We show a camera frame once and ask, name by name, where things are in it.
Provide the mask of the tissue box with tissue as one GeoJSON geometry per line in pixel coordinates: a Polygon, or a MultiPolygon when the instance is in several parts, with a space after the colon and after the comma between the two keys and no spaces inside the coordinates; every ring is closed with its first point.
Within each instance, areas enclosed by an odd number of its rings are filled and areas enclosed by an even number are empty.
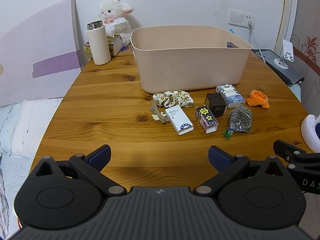
{"type": "MultiPolygon", "coordinates": [[[[107,40],[108,40],[108,46],[109,46],[111,57],[116,56],[124,46],[122,43],[121,37],[119,35],[116,35],[113,38],[107,37],[107,40]]],[[[84,51],[89,59],[93,59],[88,40],[84,45],[84,51]]]]}

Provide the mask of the white plush lamb toy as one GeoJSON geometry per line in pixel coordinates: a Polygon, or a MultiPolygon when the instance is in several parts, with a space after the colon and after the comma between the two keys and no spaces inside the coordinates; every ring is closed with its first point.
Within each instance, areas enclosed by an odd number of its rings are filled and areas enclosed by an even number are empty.
{"type": "Polygon", "coordinates": [[[124,46],[131,42],[132,28],[126,15],[133,12],[133,7],[121,0],[105,0],[101,2],[99,17],[102,20],[107,37],[121,37],[124,46]]]}

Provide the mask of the white bed pillow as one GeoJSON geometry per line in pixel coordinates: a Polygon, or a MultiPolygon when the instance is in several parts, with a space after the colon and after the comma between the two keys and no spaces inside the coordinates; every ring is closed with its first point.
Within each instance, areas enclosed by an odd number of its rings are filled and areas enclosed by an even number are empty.
{"type": "Polygon", "coordinates": [[[62,99],[24,100],[1,107],[1,154],[34,159],[62,99]]]}

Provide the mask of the white thermos bottle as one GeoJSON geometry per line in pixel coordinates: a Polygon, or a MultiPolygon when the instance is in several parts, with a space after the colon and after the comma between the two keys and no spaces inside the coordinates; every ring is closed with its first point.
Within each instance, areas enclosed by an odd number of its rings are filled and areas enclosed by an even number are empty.
{"type": "Polygon", "coordinates": [[[96,65],[111,61],[106,30],[101,20],[87,24],[87,37],[91,48],[93,61],[96,65]]]}

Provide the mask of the floral fabric scrunchie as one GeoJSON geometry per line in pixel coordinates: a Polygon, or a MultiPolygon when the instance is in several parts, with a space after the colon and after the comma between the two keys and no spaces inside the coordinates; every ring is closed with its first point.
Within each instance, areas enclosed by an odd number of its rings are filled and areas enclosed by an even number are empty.
{"type": "Polygon", "coordinates": [[[194,101],[188,92],[183,90],[169,90],[163,93],[155,93],[152,96],[158,106],[170,108],[179,105],[182,107],[192,107],[194,101]]]}

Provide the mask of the blue white tissue pack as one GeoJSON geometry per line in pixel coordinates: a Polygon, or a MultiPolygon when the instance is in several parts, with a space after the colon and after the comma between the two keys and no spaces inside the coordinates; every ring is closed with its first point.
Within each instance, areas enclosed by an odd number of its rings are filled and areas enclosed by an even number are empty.
{"type": "Polygon", "coordinates": [[[242,95],[231,84],[218,85],[216,87],[216,92],[221,94],[227,108],[235,108],[245,102],[242,95]]]}

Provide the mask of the white small box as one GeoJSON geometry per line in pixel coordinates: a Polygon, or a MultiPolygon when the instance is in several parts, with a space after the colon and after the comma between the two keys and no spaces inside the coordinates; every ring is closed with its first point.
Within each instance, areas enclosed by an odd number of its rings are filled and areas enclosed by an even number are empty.
{"type": "Polygon", "coordinates": [[[167,108],[165,113],[178,135],[183,135],[194,129],[192,122],[179,105],[167,108]]]}

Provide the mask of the purple floral table mat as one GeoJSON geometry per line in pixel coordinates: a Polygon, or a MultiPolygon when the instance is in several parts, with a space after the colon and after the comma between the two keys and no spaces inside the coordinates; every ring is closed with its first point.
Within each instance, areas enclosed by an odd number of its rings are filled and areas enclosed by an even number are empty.
{"type": "Polygon", "coordinates": [[[238,46],[231,41],[228,41],[226,46],[227,48],[238,48],[238,46]]]}

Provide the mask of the orange sock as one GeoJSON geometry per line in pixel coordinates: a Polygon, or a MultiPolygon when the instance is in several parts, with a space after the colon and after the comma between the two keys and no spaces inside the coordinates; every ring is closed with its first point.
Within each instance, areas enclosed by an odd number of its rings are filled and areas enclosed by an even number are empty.
{"type": "Polygon", "coordinates": [[[258,90],[252,90],[246,102],[249,106],[261,106],[263,109],[270,107],[268,97],[258,90]]]}

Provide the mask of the dark grey tablet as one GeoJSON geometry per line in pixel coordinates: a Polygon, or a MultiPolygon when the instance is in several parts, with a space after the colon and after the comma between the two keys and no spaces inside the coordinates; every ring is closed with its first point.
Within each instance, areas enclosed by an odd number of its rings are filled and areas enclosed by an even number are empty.
{"type": "Polygon", "coordinates": [[[295,85],[304,81],[299,72],[297,72],[293,67],[290,66],[291,62],[285,61],[282,57],[279,57],[276,53],[269,49],[263,49],[259,51],[258,49],[253,49],[255,53],[265,63],[287,84],[295,85]]]}

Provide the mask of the black cube box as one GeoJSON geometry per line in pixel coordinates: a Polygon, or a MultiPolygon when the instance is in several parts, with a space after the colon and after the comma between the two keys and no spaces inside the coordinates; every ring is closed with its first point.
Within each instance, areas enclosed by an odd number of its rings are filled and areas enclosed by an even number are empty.
{"type": "Polygon", "coordinates": [[[208,106],[213,116],[216,118],[223,116],[227,108],[220,93],[207,93],[205,105],[208,106]]]}

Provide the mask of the black star patterned box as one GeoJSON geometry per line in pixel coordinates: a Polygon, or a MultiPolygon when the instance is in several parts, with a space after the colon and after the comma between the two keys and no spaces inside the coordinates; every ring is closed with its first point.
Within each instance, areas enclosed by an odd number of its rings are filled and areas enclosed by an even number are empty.
{"type": "Polygon", "coordinates": [[[207,105],[196,107],[195,116],[205,133],[212,133],[217,131],[219,123],[217,122],[215,116],[213,116],[207,105]]]}

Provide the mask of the beige plastic storage bin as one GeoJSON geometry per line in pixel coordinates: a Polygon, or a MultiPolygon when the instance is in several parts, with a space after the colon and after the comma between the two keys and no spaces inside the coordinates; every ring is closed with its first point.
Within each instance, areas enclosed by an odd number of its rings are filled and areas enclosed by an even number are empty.
{"type": "Polygon", "coordinates": [[[131,44],[141,87],[150,94],[236,85],[252,51],[239,36],[202,25],[135,29],[131,44]],[[227,48],[228,41],[238,48],[227,48]]]}

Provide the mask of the white wall switch socket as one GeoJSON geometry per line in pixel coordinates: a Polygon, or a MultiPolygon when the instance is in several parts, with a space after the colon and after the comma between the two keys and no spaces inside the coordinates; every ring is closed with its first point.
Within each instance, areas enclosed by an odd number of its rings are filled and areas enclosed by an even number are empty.
{"type": "Polygon", "coordinates": [[[253,28],[255,24],[255,16],[253,14],[235,9],[229,10],[228,24],[249,29],[249,23],[251,23],[251,27],[253,28]]]}

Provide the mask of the white round device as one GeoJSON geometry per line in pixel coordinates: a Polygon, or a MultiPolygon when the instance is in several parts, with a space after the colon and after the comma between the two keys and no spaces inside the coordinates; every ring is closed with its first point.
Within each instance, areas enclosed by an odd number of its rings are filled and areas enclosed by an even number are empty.
{"type": "Polygon", "coordinates": [[[319,116],[309,114],[301,124],[301,134],[307,146],[314,153],[320,152],[319,143],[319,116]]]}

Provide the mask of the lilac headboard panel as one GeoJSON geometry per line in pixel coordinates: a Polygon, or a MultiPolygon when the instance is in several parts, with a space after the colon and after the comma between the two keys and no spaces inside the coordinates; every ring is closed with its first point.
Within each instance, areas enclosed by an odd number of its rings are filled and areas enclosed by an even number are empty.
{"type": "Polygon", "coordinates": [[[62,0],[1,37],[1,105],[62,98],[82,68],[75,0],[62,0]]]}

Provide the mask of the white phone stand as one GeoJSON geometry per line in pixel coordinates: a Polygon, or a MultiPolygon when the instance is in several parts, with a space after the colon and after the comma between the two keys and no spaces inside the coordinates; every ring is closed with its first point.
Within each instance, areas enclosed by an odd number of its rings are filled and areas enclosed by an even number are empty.
{"type": "Polygon", "coordinates": [[[277,67],[282,69],[289,69],[287,61],[294,61],[293,45],[287,40],[283,40],[283,55],[280,58],[274,59],[277,67]]]}

